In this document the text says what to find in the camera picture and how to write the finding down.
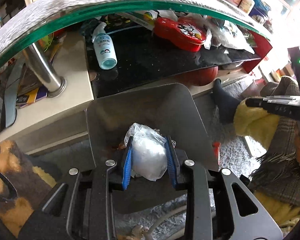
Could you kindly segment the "white plastic bag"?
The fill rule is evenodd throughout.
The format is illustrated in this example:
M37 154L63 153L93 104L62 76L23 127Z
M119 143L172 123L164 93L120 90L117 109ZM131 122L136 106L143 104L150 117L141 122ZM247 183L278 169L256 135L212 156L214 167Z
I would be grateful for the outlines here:
M132 140L132 176L150 181L160 179L167 170L166 139L156 130L133 123L127 131L124 144Z

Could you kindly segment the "black trash bin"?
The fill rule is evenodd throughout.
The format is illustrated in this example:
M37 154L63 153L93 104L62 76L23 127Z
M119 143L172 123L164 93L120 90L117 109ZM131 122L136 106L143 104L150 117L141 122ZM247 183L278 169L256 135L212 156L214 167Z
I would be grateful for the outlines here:
M217 170L211 140L185 85L173 83L99 98L86 111L91 150L96 166L115 157L120 145L132 139L141 151L143 167L156 181L137 176L125 191L113 193L114 209L138 212L181 196L164 169L163 144L172 139L188 158Z

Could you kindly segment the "white low table base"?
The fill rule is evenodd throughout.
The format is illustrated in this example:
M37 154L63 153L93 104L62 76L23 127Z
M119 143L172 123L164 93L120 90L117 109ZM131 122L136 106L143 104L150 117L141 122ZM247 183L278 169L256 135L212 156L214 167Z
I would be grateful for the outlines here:
M63 93L18 110L15 123L0 133L0 142L13 140L24 153L36 154L87 135L85 110L94 96L83 36L67 33L53 67L66 80Z

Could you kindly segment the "red cartoon tin box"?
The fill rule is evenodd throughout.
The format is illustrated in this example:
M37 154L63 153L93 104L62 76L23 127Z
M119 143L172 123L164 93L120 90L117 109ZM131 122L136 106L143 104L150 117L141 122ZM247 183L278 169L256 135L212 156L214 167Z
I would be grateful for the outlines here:
M165 17L157 18L153 32L176 47L190 52L198 52L206 40L206 33L184 17L178 21Z

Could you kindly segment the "white beige label bottle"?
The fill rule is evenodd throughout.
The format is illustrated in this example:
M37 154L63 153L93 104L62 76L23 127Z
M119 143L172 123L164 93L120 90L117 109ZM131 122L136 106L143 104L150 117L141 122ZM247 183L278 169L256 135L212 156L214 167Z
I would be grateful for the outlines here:
M246 14L249 14L255 5L254 0L241 0L238 8L241 9Z

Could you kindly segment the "teal spray bottle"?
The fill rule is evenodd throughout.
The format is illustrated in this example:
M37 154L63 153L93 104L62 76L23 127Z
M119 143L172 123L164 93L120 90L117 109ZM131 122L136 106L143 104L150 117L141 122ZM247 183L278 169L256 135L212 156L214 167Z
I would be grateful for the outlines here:
M101 22L94 30L92 42L99 67L110 70L117 64L115 49L111 37L105 32L106 23Z

